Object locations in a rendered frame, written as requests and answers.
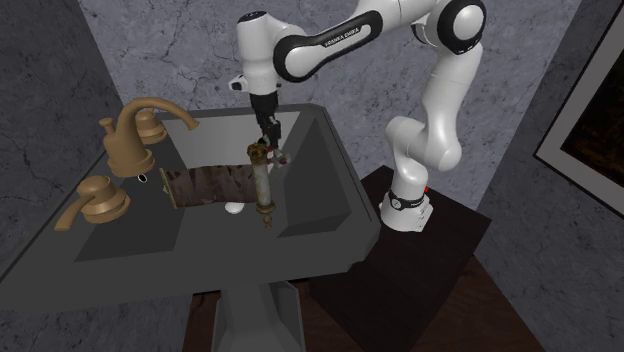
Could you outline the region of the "dark robot stand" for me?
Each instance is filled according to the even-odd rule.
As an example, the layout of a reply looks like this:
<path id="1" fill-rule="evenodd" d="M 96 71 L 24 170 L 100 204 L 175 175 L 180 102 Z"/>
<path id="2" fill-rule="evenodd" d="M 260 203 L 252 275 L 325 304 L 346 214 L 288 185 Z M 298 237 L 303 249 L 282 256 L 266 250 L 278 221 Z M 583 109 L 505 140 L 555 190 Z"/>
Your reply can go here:
<path id="1" fill-rule="evenodd" d="M 381 226 L 366 259 L 309 280 L 311 297 L 364 352 L 410 352 L 447 300 L 491 220 L 430 188 L 424 230 Z"/>

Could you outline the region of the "small red and white thing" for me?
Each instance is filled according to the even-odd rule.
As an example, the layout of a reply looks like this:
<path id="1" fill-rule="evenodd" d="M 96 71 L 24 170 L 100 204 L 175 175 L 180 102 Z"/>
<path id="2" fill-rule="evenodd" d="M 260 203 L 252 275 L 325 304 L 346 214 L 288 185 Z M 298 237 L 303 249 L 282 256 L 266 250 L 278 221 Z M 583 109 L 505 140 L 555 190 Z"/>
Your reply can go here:
<path id="1" fill-rule="evenodd" d="M 267 164 L 271 167 L 284 167 L 291 162 L 290 155 L 285 154 L 281 149 L 273 147 L 267 148 Z"/>

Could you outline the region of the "brown scroll with brass roller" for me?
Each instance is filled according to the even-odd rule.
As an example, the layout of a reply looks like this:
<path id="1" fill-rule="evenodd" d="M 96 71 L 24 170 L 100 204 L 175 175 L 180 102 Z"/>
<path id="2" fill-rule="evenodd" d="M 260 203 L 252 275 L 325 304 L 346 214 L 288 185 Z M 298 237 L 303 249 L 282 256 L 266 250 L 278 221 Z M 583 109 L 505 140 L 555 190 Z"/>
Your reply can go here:
<path id="1" fill-rule="evenodd" d="M 164 190 L 175 209 L 213 203 L 254 203 L 263 215 L 266 229 L 272 228 L 276 205 L 271 196 L 269 152 L 264 143 L 247 147 L 249 164 L 202 166 L 181 171 L 159 169 Z"/>

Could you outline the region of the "brass faucet spout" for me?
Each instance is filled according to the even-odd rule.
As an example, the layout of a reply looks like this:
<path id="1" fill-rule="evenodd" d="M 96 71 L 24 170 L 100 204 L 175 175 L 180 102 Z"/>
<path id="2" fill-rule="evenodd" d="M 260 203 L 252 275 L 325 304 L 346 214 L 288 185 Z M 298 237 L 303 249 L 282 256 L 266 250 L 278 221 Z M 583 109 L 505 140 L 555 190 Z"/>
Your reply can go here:
<path id="1" fill-rule="evenodd" d="M 103 144 L 109 157 L 108 165 L 117 177 L 136 177 L 150 171 L 155 164 L 152 152 L 139 137 L 135 122 L 136 114 L 147 108 L 164 110 L 178 117 L 189 130 L 199 126 L 199 122 L 186 110 L 158 97 L 142 97 L 130 101 L 121 110 L 117 124 L 114 124 L 112 118 L 101 119 L 99 124 L 106 131 Z"/>

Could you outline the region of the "dark framed wall picture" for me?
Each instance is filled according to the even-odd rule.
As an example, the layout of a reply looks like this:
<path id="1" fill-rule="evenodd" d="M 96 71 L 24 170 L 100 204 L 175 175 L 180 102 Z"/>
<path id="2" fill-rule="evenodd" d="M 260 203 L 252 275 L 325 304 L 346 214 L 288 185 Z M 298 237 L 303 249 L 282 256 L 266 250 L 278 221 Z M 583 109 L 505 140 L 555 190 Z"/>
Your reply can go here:
<path id="1" fill-rule="evenodd" d="M 534 157 L 624 219 L 624 0 Z"/>

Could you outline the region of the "grey pedestal sink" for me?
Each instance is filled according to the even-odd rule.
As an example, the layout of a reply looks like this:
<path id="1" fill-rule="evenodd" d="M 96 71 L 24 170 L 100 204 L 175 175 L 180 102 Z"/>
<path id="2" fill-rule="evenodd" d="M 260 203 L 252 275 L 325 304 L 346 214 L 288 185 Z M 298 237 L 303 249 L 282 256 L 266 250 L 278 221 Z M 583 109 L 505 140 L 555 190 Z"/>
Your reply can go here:
<path id="1" fill-rule="evenodd" d="M 55 230 L 69 190 L 0 268 L 0 352 L 179 352 L 193 294 L 342 273 L 380 230 L 329 113 L 279 109 L 291 162 L 272 170 L 276 210 L 174 209 L 157 171 L 124 179 L 119 219 Z"/>

